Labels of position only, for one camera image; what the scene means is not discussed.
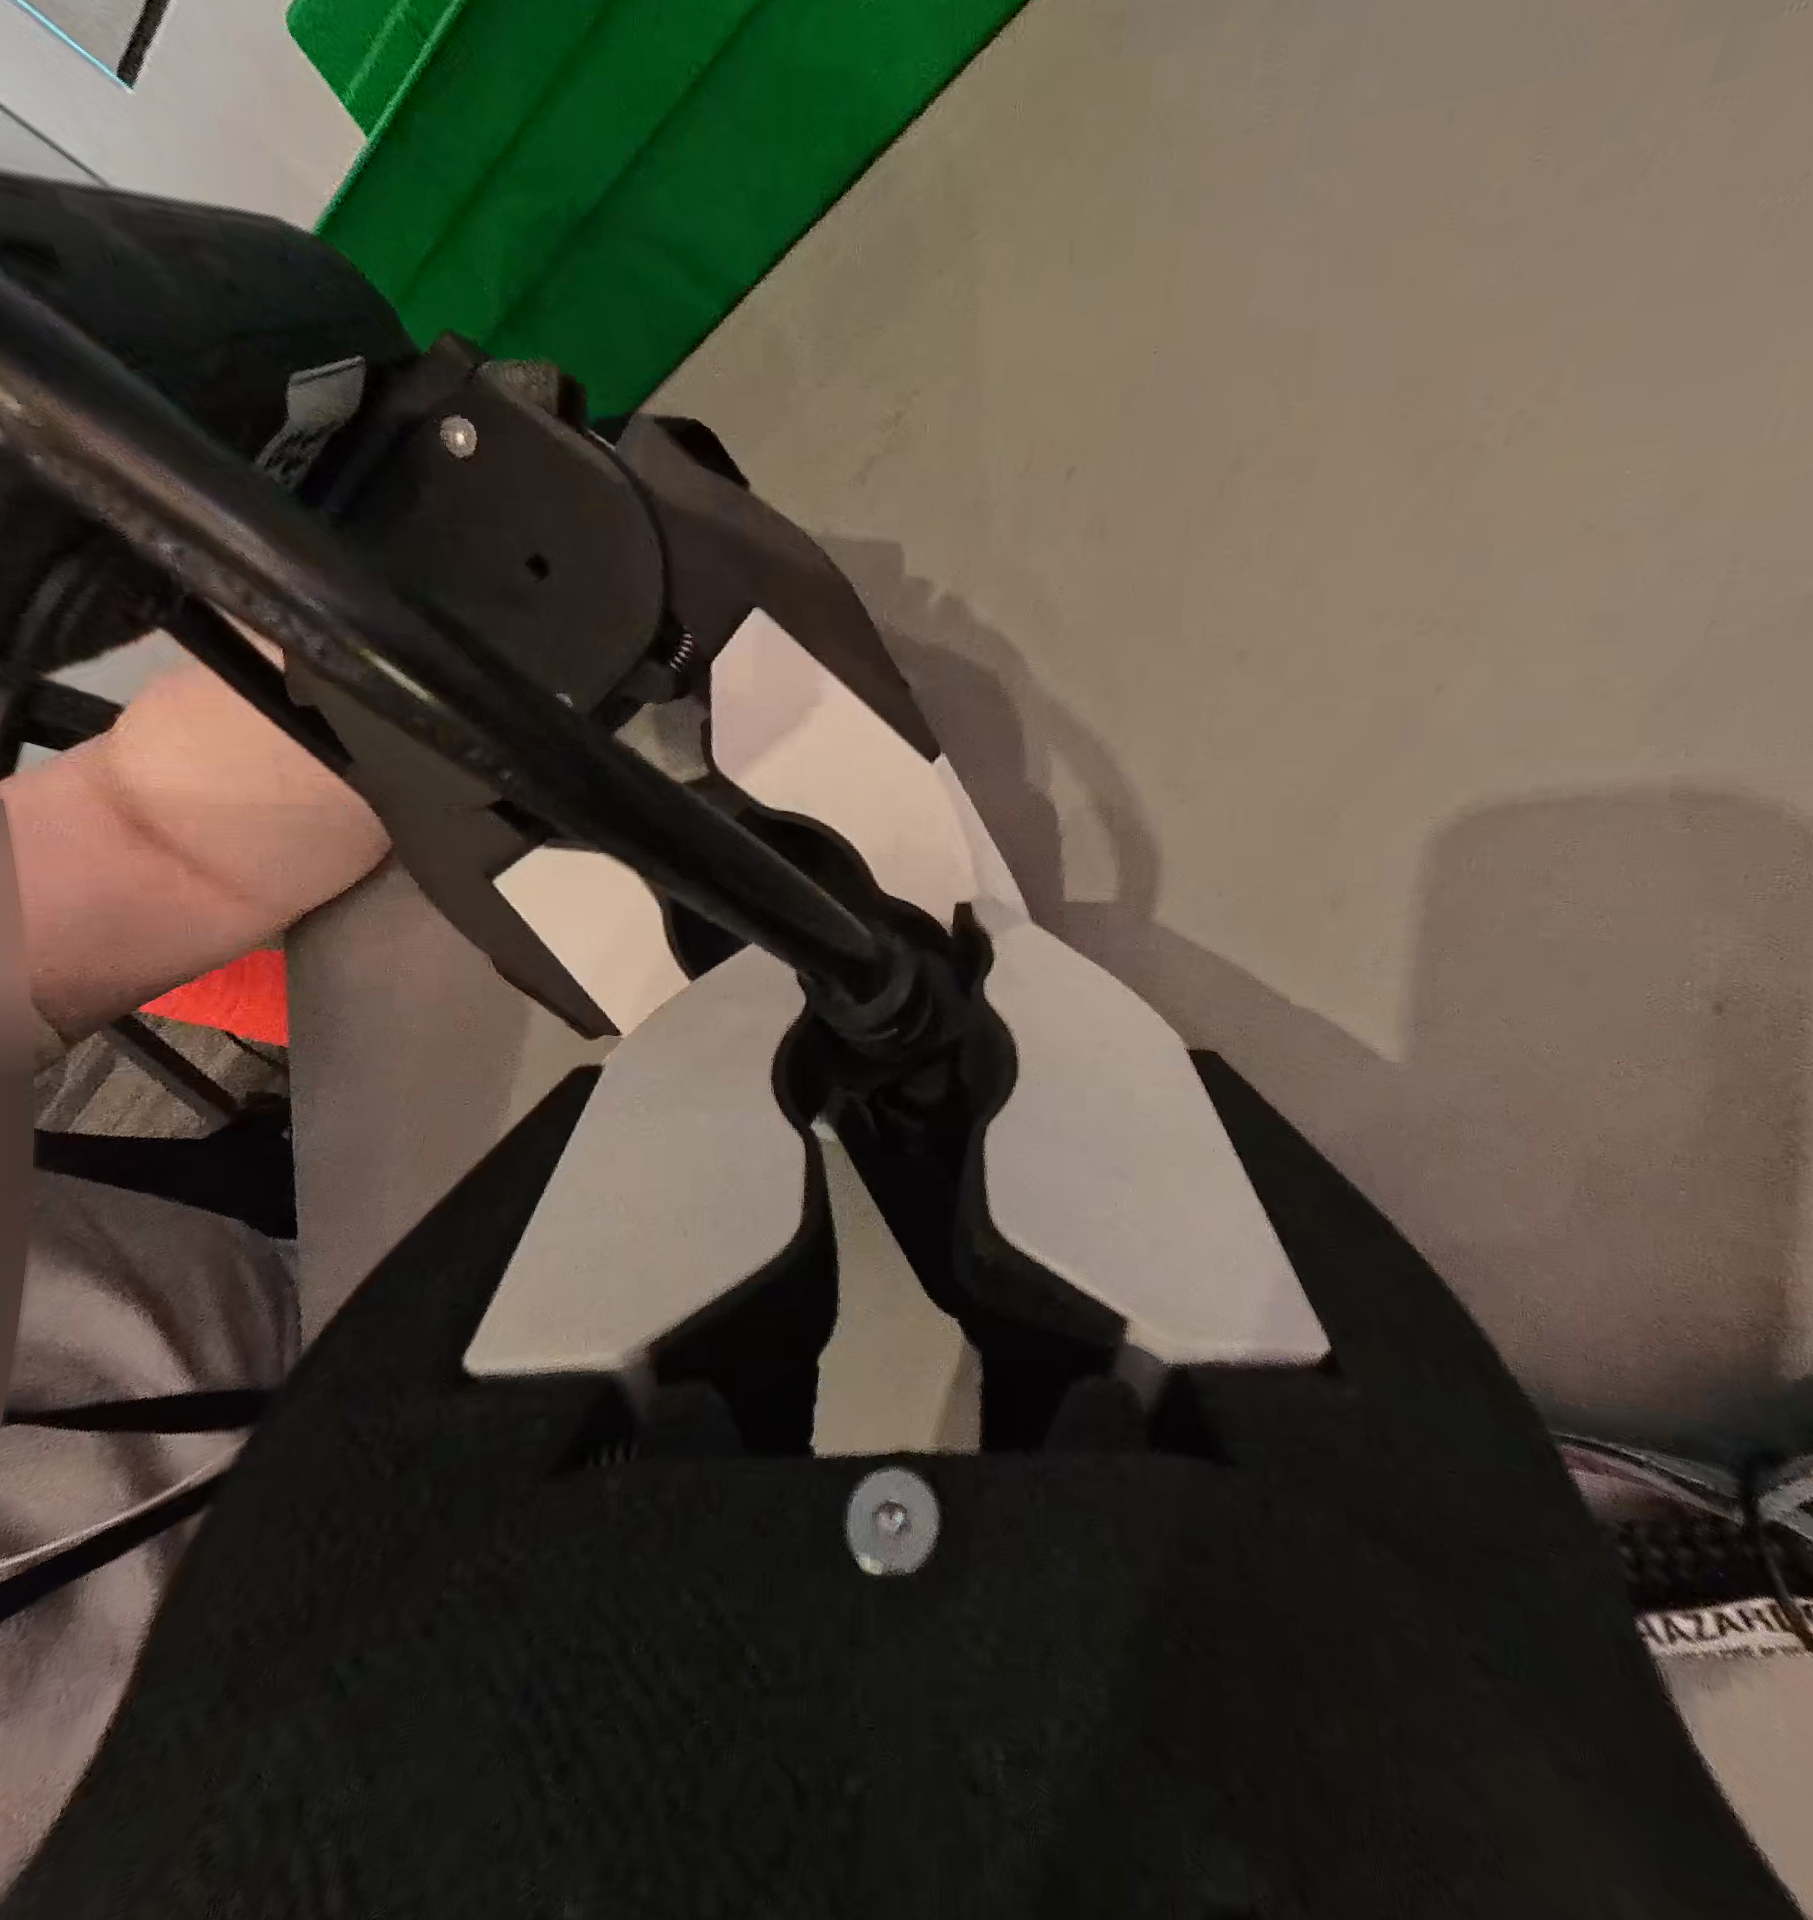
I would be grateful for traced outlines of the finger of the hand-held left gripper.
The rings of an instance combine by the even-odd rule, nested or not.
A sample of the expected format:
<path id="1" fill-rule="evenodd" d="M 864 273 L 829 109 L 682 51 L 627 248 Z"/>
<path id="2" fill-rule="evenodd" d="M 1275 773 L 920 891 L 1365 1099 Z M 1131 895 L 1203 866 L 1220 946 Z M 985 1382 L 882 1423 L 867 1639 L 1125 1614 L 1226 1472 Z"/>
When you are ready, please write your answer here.
<path id="1" fill-rule="evenodd" d="M 939 920 L 959 904 L 1030 916 L 949 759 L 926 759 L 770 612 L 732 633 L 708 687 L 708 757 L 749 797 L 832 830 Z"/>
<path id="2" fill-rule="evenodd" d="M 490 882 L 495 971 L 583 1039 L 621 1039 L 693 984 L 666 904 L 604 853 L 545 844 Z"/>

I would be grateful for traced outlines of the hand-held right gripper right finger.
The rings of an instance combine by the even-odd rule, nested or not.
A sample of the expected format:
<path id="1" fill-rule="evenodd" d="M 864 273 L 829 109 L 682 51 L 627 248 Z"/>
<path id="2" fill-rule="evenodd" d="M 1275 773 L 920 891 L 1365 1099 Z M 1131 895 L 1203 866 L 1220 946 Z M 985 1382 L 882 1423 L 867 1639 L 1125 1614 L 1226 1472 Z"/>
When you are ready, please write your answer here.
<path id="1" fill-rule="evenodd" d="M 980 1439 L 1033 1450 L 1085 1378 L 1325 1369 L 1330 1340 L 1196 1055 L 1134 990 L 975 900 L 966 1331 Z"/>

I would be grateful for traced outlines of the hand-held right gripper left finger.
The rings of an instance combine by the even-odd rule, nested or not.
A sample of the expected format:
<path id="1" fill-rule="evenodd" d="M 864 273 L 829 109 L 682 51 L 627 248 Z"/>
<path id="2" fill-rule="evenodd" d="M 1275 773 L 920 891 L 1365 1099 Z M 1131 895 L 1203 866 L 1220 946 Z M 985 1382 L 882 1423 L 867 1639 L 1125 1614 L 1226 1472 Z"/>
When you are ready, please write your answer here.
<path id="1" fill-rule="evenodd" d="M 474 1331 L 474 1378 L 710 1384 L 753 1451 L 810 1451 L 836 1329 L 823 1154 L 781 1101 L 795 971 L 745 950 L 611 1055 Z"/>

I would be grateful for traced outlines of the green plastic bin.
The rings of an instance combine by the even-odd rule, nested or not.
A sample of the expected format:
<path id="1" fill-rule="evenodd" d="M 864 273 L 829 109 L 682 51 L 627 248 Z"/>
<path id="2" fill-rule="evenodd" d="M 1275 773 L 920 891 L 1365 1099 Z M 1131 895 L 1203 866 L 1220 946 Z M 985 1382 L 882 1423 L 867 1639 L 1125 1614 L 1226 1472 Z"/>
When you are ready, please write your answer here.
<path id="1" fill-rule="evenodd" d="M 651 398 L 1020 2 L 299 2 L 365 133 L 321 235 L 416 342 Z"/>

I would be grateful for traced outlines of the orange object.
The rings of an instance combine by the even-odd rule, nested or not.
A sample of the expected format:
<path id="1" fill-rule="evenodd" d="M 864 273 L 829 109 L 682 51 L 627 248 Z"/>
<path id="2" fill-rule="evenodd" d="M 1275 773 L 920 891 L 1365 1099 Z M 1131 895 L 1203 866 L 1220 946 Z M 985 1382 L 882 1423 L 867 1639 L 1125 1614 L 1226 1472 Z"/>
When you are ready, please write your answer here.
<path id="1" fill-rule="evenodd" d="M 151 1017 L 217 1030 L 254 1044 L 291 1041 L 289 962 L 283 948 L 255 948 L 140 1007 Z"/>

